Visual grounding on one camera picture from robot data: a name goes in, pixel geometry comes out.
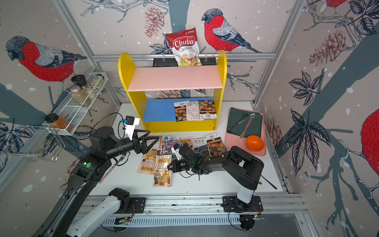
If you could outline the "pink shop seed bag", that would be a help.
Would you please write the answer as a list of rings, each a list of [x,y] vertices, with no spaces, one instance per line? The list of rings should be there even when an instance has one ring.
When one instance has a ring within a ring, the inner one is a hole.
[[[156,166],[154,171],[154,187],[171,187],[171,170],[168,166],[171,164],[171,155],[157,156]]]
[[[162,148],[152,148],[143,155],[137,172],[140,174],[154,175],[157,167],[157,157],[162,154]]]

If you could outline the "purple flower seed bag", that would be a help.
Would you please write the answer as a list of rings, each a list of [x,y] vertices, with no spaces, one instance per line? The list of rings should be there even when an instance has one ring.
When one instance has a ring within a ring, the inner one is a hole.
[[[170,155],[172,154],[172,148],[179,144],[179,135],[166,135],[162,137],[162,155]]]

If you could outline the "striped shop seed bag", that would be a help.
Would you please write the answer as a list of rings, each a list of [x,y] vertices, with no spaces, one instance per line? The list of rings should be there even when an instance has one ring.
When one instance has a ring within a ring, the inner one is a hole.
[[[181,146],[183,146],[184,144],[187,144],[187,146],[190,147],[191,149],[193,148],[193,142],[194,142],[194,138],[193,137],[182,137],[182,138],[179,138],[179,144]]]

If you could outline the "blue flower seed bag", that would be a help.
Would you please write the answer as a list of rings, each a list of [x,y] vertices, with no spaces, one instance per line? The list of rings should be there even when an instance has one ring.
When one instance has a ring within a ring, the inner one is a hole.
[[[201,158],[210,155],[206,137],[195,138],[193,140],[193,150]]]

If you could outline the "orange marigold seed bag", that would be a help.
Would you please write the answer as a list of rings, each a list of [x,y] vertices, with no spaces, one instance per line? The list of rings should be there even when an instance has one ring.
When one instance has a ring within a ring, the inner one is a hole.
[[[222,155],[228,151],[218,132],[207,134],[205,138],[210,156]]]

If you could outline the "dark marigold seed bag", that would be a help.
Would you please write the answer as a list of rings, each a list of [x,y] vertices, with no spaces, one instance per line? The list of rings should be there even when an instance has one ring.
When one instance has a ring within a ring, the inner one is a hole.
[[[187,120],[187,107],[186,107],[186,104],[188,102],[189,101],[182,101],[182,102],[175,102],[174,103],[176,122],[186,121]]]

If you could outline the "white text seed bag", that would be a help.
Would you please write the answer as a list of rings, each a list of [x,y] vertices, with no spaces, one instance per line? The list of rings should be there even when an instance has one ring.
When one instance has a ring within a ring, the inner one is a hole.
[[[187,121],[203,121],[200,117],[199,103],[198,101],[186,102],[186,119]]]

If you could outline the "white orange seed bag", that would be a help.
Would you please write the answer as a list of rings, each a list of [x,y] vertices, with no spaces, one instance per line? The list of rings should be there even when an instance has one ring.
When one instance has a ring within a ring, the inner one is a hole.
[[[162,136],[158,136],[158,140],[149,136],[149,140],[147,140],[147,146],[151,146],[152,148],[161,148]]]

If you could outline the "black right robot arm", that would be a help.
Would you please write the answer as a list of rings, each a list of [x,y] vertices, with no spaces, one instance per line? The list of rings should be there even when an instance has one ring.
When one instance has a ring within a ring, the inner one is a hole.
[[[168,165],[168,170],[173,173],[191,171],[201,176],[216,171],[226,171],[240,184],[237,193],[237,202],[250,204],[254,192],[260,184],[260,177],[264,163],[254,155],[246,152],[238,146],[233,146],[229,151],[220,155],[201,157],[187,145],[175,145],[172,148],[177,159]]]

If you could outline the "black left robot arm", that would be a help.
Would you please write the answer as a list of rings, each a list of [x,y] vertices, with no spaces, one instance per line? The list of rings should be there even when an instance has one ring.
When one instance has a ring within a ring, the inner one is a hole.
[[[128,152],[146,154],[153,146],[147,146],[149,130],[136,129],[131,138],[118,139],[111,126],[97,129],[91,136],[92,146],[74,168],[68,186],[34,237],[65,237],[88,195],[103,178],[112,164],[112,159]]]

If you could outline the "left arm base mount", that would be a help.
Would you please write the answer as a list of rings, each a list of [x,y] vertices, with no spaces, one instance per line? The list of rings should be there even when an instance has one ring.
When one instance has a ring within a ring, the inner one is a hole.
[[[144,212],[147,200],[145,197],[132,198],[130,196],[130,192],[121,188],[113,189],[109,192],[109,196],[114,196],[117,198],[119,208],[115,214],[139,214]]]

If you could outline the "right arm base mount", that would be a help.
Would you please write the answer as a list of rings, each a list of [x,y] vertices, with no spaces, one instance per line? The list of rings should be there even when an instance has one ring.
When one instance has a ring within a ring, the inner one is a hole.
[[[253,196],[249,203],[245,203],[237,198],[237,196],[223,196],[223,202],[221,204],[224,212],[262,212],[263,206],[259,196]]]

